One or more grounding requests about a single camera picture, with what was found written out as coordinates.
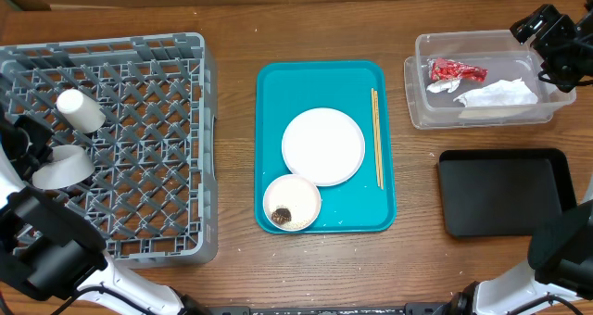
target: brown food scrap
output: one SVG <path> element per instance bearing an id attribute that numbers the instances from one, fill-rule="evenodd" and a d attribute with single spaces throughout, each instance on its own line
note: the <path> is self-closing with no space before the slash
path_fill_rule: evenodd
<path id="1" fill-rule="evenodd" d="M 271 220 L 279 225 L 289 222 L 291 219 L 288 208 L 278 208 L 271 214 Z"/>

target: black tray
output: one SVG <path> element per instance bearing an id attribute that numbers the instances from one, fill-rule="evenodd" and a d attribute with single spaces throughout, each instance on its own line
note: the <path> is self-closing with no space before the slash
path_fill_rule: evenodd
<path id="1" fill-rule="evenodd" d="M 456 237 L 531 235 L 577 205 L 558 149 L 450 150 L 438 176 L 445 225 Z"/>

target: red wrapper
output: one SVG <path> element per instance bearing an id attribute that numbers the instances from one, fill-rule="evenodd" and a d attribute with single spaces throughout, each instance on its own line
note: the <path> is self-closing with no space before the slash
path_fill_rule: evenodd
<path id="1" fill-rule="evenodd" d="M 430 64 L 432 80 L 469 79 L 484 82 L 488 69 L 462 64 L 458 61 L 437 58 Z"/>

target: wood grain surface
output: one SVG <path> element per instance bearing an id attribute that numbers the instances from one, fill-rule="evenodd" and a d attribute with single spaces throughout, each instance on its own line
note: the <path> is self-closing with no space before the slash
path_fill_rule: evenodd
<path id="1" fill-rule="evenodd" d="M 84 12 L 23 12 L 6 18 L 2 44 L 200 32 L 219 66 L 216 174 L 220 249 L 206 265 L 138 271 L 208 306 L 254 308 L 391 306 L 447 301 L 473 281 L 525 259 L 528 237 L 456 240 L 446 234 L 435 164 L 461 148 L 557 147 L 568 157 L 577 197 L 593 172 L 593 89 L 542 125 L 420 131 L 412 127 L 403 63 L 421 33 L 508 29 L 543 3 L 573 19 L 583 0 L 449 0 L 318 5 L 212 6 Z M 397 219 L 383 233 L 263 232 L 253 216 L 256 78 L 276 61 L 369 59 L 384 71 Z M 17 314 L 61 303 L 30 301 L 3 286 Z M 593 303 L 581 303 L 585 313 Z M 69 314 L 108 311 L 76 302 Z M 568 314 L 562 307 L 548 314 Z"/>

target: bowl with food residue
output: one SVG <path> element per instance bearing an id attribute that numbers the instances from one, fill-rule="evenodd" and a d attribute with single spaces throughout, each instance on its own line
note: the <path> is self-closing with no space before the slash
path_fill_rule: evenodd
<path id="1" fill-rule="evenodd" d="M 277 228 L 296 232 L 309 227 L 322 209 L 322 196 L 315 184 L 290 174 L 275 179 L 263 195 L 268 220 Z"/>

